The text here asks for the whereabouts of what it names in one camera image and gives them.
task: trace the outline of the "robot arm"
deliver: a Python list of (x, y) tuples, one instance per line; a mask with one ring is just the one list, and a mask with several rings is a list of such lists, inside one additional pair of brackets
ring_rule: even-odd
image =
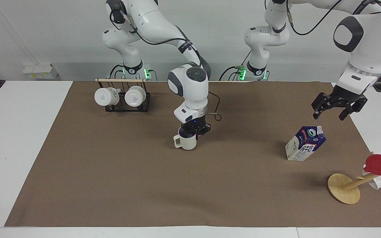
[(103, 33), (103, 41), (108, 48), (120, 53), (126, 78), (144, 79), (147, 77), (146, 70), (149, 69), (149, 65), (142, 61), (139, 50), (131, 45), (140, 38), (138, 35), (130, 33), (133, 29), (126, 24), (126, 20), (119, 12), (119, 9), (125, 8), (122, 1), (107, 0), (106, 10), (114, 27)]
[(324, 110), (344, 107), (339, 116), (344, 120), (367, 102), (364, 92), (381, 77), (381, 13), (343, 19), (334, 32), (334, 42), (351, 57), (333, 92), (320, 93), (312, 103), (315, 119)]
[(367, 99), (365, 90), (381, 76), (381, 6), (375, 0), (271, 0), (265, 19), (268, 27), (253, 27), (245, 34), (245, 42), (251, 47), (251, 57), (245, 65), (247, 80), (261, 80), (266, 71), (269, 53), (266, 46), (284, 45), (289, 40), (286, 18), (293, 27), (292, 15), (287, 10), (292, 4), (310, 3), (320, 9), (334, 9), (354, 16), (345, 18), (336, 28), (334, 42), (342, 50), (351, 53), (330, 95), (320, 93), (312, 103), (314, 118), (324, 110), (344, 107), (340, 119), (352, 112), (359, 112)]
[[(246, 76), (242, 80), (262, 80), (270, 57), (265, 48), (284, 45), (289, 41), (290, 32), (289, 27), (286, 26), (287, 6), (290, 9), (293, 4), (310, 3), (320, 9), (330, 9), (337, 2), (337, 0), (289, 0), (288, 3), (286, 1), (271, 0), (265, 14), (265, 20), (269, 25), (252, 27), (246, 31), (245, 42), (251, 48), (251, 54), (245, 64)], [(381, 12), (380, 6), (366, 4), (366, 1), (363, 1), (362, 4), (359, 1), (342, 1), (334, 9), (350, 14)]]
[(126, 69), (126, 66), (129, 69), (136, 65), (142, 67), (139, 52), (130, 45), (139, 39), (150, 45), (174, 45), (187, 59), (187, 64), (168, 75), (169, 88), (185, 99), (174, 111), (182, 123), (179, 134), (183, 138), (195, 135), (197, 138), (207, 133), (211, 128), (205, 122), (211, 69), (192, 42), (163, 16), (157, 0), (107, 0), (106, 6), (115, 28), (104, 34), (104, 41), (121, 54)]
[(139, 51), (130, 45), (142, 39), (150, 45), (176, 46), (189, 62), (198, 64), (210, 77), (210, 65), (186, 35), (163, 16), (157, 0), (107, 0), (106, 9), (115, 27), (103, 34), (104, 42), (121, 54), (130, 74), (136, 74), (145, 66)]

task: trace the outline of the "mug handle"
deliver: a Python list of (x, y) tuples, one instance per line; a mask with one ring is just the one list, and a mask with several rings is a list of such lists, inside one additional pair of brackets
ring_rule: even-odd
[(180, 147), (182, 147), (182, 144), (181, 143), (177, 143), (177, 140), (179, 140), (180, 141), (180, 135), (176, 135), (175, 137), (173, 137), (173, 140), (174, 140), (174, 146), (176, 147), (176, 148), (180, 148)]

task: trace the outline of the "power outlet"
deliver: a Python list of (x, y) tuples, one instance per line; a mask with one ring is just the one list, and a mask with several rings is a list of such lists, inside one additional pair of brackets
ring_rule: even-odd
[(55, 79), (57, 70), (52, 64), (24, 65), (23, 74), (28, 79)]

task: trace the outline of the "white plastic cup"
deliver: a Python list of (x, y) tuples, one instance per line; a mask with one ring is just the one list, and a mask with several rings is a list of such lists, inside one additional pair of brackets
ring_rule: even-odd
[(120, 96), (115, 88), (101, 88), (95, 92), (94, 99), (100, 106), (111, 106), (118, 104)]
[(175, 137), (173, 137), (173, 139), (174, 139), (174, 146), (176, 148), (182, 147), (183, 149), (191, 150), (196, 147), (196, 135), (194, 135), (191, 138), (184, 138), (184, 137), (181, 137), (180, 135), (176, 135)]
[[(369, 173), (367, 173), (366, 171), (364, 171), (364, 169), (362, 170), (362, 174), (363, 176), (364, 175), (367, 175)], [(379, 190), (381, 188), (381, 176), (371, 180), (368, 182), (370, 184), (370, 186), (372, 186), (372, 188), (374, 188), (375, 190)]]
[(124, 100), (131, 107), (139, 107), (145, 99), (147, 99), (147, 92), (140, 86), (131, 87), (124, 95)]

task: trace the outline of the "brown mat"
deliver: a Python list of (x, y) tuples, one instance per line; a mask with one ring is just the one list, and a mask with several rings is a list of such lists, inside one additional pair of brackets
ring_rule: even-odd
[[(330, 84), (211, 83), (223, 120), (207, 118), (212, 131), (194, 151), (173, 145), (182, 99), (147, 85), (150, 112), (106, 113), (97, 83), (74, 82), (6, 226), (381, 226), (381, 189), (362, 185), (356, 205), (327, 191), (329, 175), (360, 176), (369, 155), (341, 110), (312, 118)], [(287, 161), (303, 125), (322, 125), (327, 141), (305, 162)]]

